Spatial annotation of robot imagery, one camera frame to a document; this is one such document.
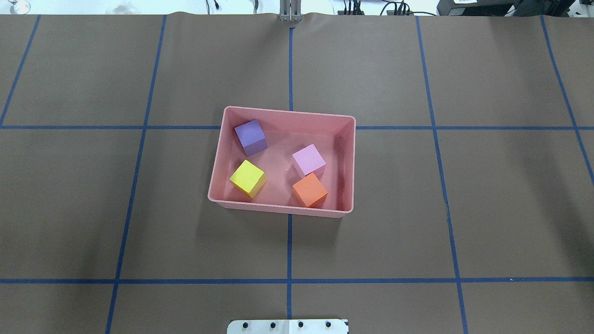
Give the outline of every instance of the yellow cube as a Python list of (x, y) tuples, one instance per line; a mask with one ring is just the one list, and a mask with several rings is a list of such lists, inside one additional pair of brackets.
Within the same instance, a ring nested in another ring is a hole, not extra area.
[(266, 183), (266, 174), (251, 162), (244, 160), (235, 173), (231, 175), (230, 180), (235, 188), (253, 199)]

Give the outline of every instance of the blue tape line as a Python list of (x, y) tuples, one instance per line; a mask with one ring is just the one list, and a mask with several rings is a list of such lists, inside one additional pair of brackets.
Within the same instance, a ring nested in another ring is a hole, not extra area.
[(143, 132), (140, 136), (140, 145), (138, 147), (138, 155), (136, 157), (136, 167), (134, 168), (134, 177), (132, 179), (132, 189), (130, 191), (130, 199), (128, 201), (128, 211), (126, 213), (126, 221), (124, 223), (124, 233), (122, 234), (122, 243), (119, 249), (118, 267), (115, 273), (115, 283), (113, 284), (112, 299), (109, 304), (108, 321), (105, 327), (105, 334), (111, 332), (111, 324), (113, 320), (113, 312), (115, 310), (115, 302), (118, 296), (119, 278), (122, 273), (122, 263), (124, 262), (124, 251), (126, 249), (126, 240), (128, 239), (128, 228), (130, 226), (130, 218), (132, 216), (132, 205), (134, 204), (134, 196), (136, 194), (136, 185), (138, 182), (138, 173), (140, 171), (140, 162), (143, 158), (144, 139), (146, 138), (147, 125), (149, 124), (150, 107), (153, 100), (154, 84), (157, 80), (157, 69), (159, 68), (159, 58), (161, 56), (161, 46), (163, 45), (163, 35), (165, 33), (165, 23), (167, 22), (167, 15), (163, 15), (163, 22), (161, 23), (161, 33), (159, 34), (159, 44), (157, 45), (157, 55), (154, 60), (153, 77), (150, 83), (150, 90), (148, 91), (147, 109), (144, 114)]
[(395, 283), (456, 283), (455, 278), (302, 278), (294, 284), (395, 284)]
[(441, 180), (441, 192), (444, 197), (445, 203), (445, 211), (447, 214), (447, 225), (450, 231), (450, 248), (451, 248), (451, 257), (454, 263), (454, 274), (456, 275), (456, 279), (458, 282), (456, 283), (456, 287), (458, 290), (458, 302), (460, 303), (460, 316), (462, 318), (462, 329), (464, 330), (465, 334), (468, 334), (468, 325), (466, 321), (466, 309), (464, 306), (464, 296), (462, 293), (462, 284), (460, 283), (460, 269), (458, 267), (458, 256), (456, 254), (456, 242), (454, 240), (454, 229), (451, 224), (451, 214), (450, 214), (450, 203), (447, 198), (447, 188), (446, 188), (446, 178), (444, 176), (443, 165), (441, 163), (441, 152), (440, 152), (440, 144), (439, 139), (437, 137), (437, 128), (435, 124), (435, 114), (433, 111), (433, 101), (431, 99), (431, 89), (429, 88), (429, 75), (427, 73), (427, 64), (425, 60), (425, 49), (423, 47), (423, 37), (421, 33), (421, 22), (419, 21), (419, 17), (415, 17), (416, 20), (416, 32), (419, 37), (419, 49), (421, 51), (421, 62), (423, 65), (423, 76), (425, 77), (425, 90), (427, 92), (427, 102), (429, 104), (429, 115), (431, 117), (431, 126), (433, 127), (433, 141), (435, 143), (435, 154), (437, 155), (437, 166), (440, 171), (440, 180)]
[[(115, 279), (46, 279), (4, 278), (0, 284), (114, 284)], [(429, 283), (530, 283), (530, 282), (594, 282), (594, 276), (559, 277), (469, 277), (469, 278), (296, 278), (291, 284), (429, 284)], [(228, 285), (287, 284), (284, 278), (246, 279), (120, 279), (125, 285)]]
[(357, 130), (431, 130), (430, 126), (424, 125), (359, 125), (356, 127)]
[(17, 74), (14, 76), (14, 80), (12, 81), (12, 86), (10, 87), (10, 92), (8, 93), (8, 97), (6, 98), (6, 103), (4, 104), (4, 109), (2, 110), (2, 115), (0, 116), (0, 125), (2, 125), (4, 123), (4, 118), (6, 117), (6, 114), (8, 112), (10, 100), (12, 100), (12, 94), (14, 94), (14, 90), (17, 87), (18, 78), (21, 76), (23, 66), (25, 65), (25, 60), (27, 59), (27, 55), (29, 54), (29, 49), (31, 49), (31, 44), (33, 43), (33, 38), (35, 37), (35, 32), (37, 32), (37, 27), (39, 27), (40, 20), (41, 20), (41, 15), (38, 15), (37, 20), (35, 20), (35, 25), (33, 26), (33, 31), (31, 31), (31, 36), (29, 36), (29, 42), (27, 42), (27, 47), (25, 48), (25, 52), (23, 53), (23, 57), (21, 58), (21, 63), (18, 65)]
[[(6, 130), (142, 130), (143, 125), (2, 125)], [(433, 130), (430, 125), (359, 125), (357, 130)], [(147, 130), (220, 130), (220, 125), (147, 125)], [(437, 125), (437, 130), (543, 130), (573, 131), (574, 127), (499, 127)], [(592, 131), (594, 127), (577, 127), (578, 130)]]
[(220, 130), (220, 125), (149, 125), (148, 130)]
[(289, 110), (293, 111), (293, 29), (289, 28)]
[(490, 126), (452, 126), (438, 125), (437, 130), (573, 130), (573, 127), (490, 127)]
[[(289, 28), (289, 110), (293, 111), (293, 30)], [(287, 216), (287, 319), (293, 317), (293, 215)]]
[(6, 130), (141, 130), (142, 125), (3, 125)]
[(293, 317), (293, 215), (287, 216), (287, 319)]
[(555, 75), (557, 76), (557, 81), (559, 82), (559, 87), (561, 88), (561, 92), (563, 93), (563, 99), (565, 100), (565, 105), (567, 106), (567, 111), (569, 112), (569, 118), (571, 118), (571, 123), (573, 124), (573, 128), (576, 132), (577, 142), (580, 145), (580, 149), (582, 150), (582, 156), (584, 157), (584, 161), (586, 162), (586, 168), (588, 170), (588, 174), (590, 174), (590, 180), (594, 185), (594, 172), (592, 172), (592, 166), (590, 165), (590, 160), (588, 159), (588, 154), (586, 153), (586, 148), (584, 147), (584, 143), (582, 142), (582, 137), (580, 135), (580, 131), (577, 128), (576, 118), (573, 115), (573, 110), (571, 110), (571, 105), (569, 103), (569, 98), (567, 97), (567, 92), (565, 91), (565, 86), (563, 85), (563, 80), (561, 79), (561, 74), (559, 73), (559, 69), (557, 68), (557, 62), (555, 61), (555, 56), (553, 55), (553, 50), (551, 47), (551, 41), (549, 40), (549, 33), (546, 30), (546, 23), (544, 15), (541, 15), (541, 24), (542, 24), (542, 32), (545, 34), (545, 41), (546, 41), (546, 48), (549, 50), (549, 56), (551, 57), (551, 62), (553, 64), (553, 69), (555, 70)]
[(594, 277), (482, 277), (461, 278), (462, 283), (594, 282)]
[(283, 278), (271, 279), (120, 279), (120, 284), (286, 284), (287, 280)]
[(114, 279), (6, 278), (0, 284), (114, 284)]

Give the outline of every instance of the orange cube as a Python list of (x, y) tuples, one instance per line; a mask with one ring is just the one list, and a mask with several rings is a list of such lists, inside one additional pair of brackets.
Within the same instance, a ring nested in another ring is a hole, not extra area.
[(324, 202), (328, 191), (314, 173), (308, 174), (296, 184), (293, 184), (293, 193), (301, 204), (306, 207), (314, 207)]

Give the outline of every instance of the table surface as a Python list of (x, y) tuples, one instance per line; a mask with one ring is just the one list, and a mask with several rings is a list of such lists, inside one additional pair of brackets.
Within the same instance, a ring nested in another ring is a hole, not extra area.
[[(594, 20), (0, 27), (0, 332), (594, 332)], [(208, 201), (227, 105), (356, 117), (354, 211)]]

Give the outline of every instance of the purple cube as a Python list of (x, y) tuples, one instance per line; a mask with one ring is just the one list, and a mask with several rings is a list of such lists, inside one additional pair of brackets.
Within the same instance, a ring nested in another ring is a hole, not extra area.
[(246, 156), (254, 155), (268, 148), (266, 137), (257, 119), (236, 127), (235, 132), (241, 146), (244, 147)]
[(293, 165), (301, 178), (309, 173), (320, 178), (326, 168), (326, 162), (313, 144), (293, 154)]

